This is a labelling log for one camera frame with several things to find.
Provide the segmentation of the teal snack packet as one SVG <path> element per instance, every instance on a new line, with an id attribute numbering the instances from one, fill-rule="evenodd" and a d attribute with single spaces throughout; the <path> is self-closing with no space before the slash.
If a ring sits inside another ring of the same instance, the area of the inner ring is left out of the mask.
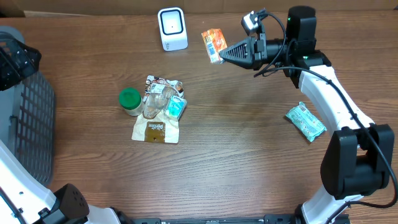
<path id="1" fill-rule="evenodd" d="M 319 135 L 326 131 L 326 126 L 308 110 L 302 101 L 290 109 L 285 116 L 310 142 L 313 142 Z"/>

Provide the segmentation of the green bottle cap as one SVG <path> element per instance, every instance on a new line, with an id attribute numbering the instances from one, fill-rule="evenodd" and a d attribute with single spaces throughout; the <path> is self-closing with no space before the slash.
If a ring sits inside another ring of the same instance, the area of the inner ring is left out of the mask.
<path id="1" fill-rule="evenodd" d="M 134 88 L 125 88 L 119 94 L 120 105 L 128 110 L 137 108 L 142 101 L 139 92 Z"/>

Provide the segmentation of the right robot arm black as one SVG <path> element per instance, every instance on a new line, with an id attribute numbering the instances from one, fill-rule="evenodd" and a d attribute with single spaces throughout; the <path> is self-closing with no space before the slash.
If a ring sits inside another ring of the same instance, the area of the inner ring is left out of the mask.
<path id="1" fill-rule="evenodd" d="M 247 37 L 220 57 L 256 75 L 283 71 L 318 110 L 331 139 L 320 167 L 321 187 L 292 214 L 267 214 L 263 223 L 348 223 L 345 209 L 363 205 L 364 197 L 397 184 L 392 169 L 394 132 L 366 116 L 339 83 L 326 55 L 316 48 L 314 8 L 294 6 L 281 24 L 283 37 L 269 40 L 261 9 L 241 21 Z"/>

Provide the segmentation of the clear jar white contents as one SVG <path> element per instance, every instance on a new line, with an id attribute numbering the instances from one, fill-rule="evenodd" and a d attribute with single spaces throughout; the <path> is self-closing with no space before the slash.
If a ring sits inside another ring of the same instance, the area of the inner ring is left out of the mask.
<path id="1" fill-rule="evenodd" d="M 120 92 L 119 104 L 131 116 L 139 116 L 144 111 L 142 97 L 134 88 L 125 88 Z"/>

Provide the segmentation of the orange tissue pack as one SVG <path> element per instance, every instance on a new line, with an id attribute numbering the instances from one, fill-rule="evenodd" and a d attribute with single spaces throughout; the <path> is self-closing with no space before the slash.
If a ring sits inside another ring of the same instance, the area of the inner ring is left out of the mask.
<path id="1" fill-rule="evenodd" d="M 202 32 L 201 36 L 205 43 L 210 62 L 213 64 L 223 63 L 224 60 L 220 57 L 220 52 L 228 46 L 221 29 L 209 29 Z"/>

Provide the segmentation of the small teal tissue pack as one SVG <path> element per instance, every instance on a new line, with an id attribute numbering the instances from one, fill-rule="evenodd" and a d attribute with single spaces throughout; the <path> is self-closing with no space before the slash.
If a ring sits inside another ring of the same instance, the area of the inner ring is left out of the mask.
<path id="1" fill-rule="evenodd" d="M 172 96 L 166 108 L 165 114 L 172 120 L 178 121 L 182 116 L 187 101 L 179 96 Z"/>

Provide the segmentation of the beige dried mushroom bag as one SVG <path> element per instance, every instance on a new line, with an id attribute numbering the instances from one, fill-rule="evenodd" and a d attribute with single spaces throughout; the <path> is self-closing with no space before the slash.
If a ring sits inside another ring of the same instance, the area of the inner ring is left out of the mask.
<path id="1" fill-rule="evenodd" d="M 185 99 L 183 83 L 178 80 L 149 75 L 144 89 L 144 111 L 137 117 L 132 139 L 144 142 L 176 144 L 179 142 L 179 121 L 170 119 L 166 108 L 172 96 Z"/>

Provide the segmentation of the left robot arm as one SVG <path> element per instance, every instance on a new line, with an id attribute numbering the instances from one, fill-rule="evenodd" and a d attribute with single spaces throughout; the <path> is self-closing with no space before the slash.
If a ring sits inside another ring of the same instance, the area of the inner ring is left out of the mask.
<path id="1" fill-rule="evenodd" d="M 55 157 L 56 97 L 41 54 L 1 27 L 1 223 L 132 223 L 86 202 L 72 184 L 48 189 Z"/>

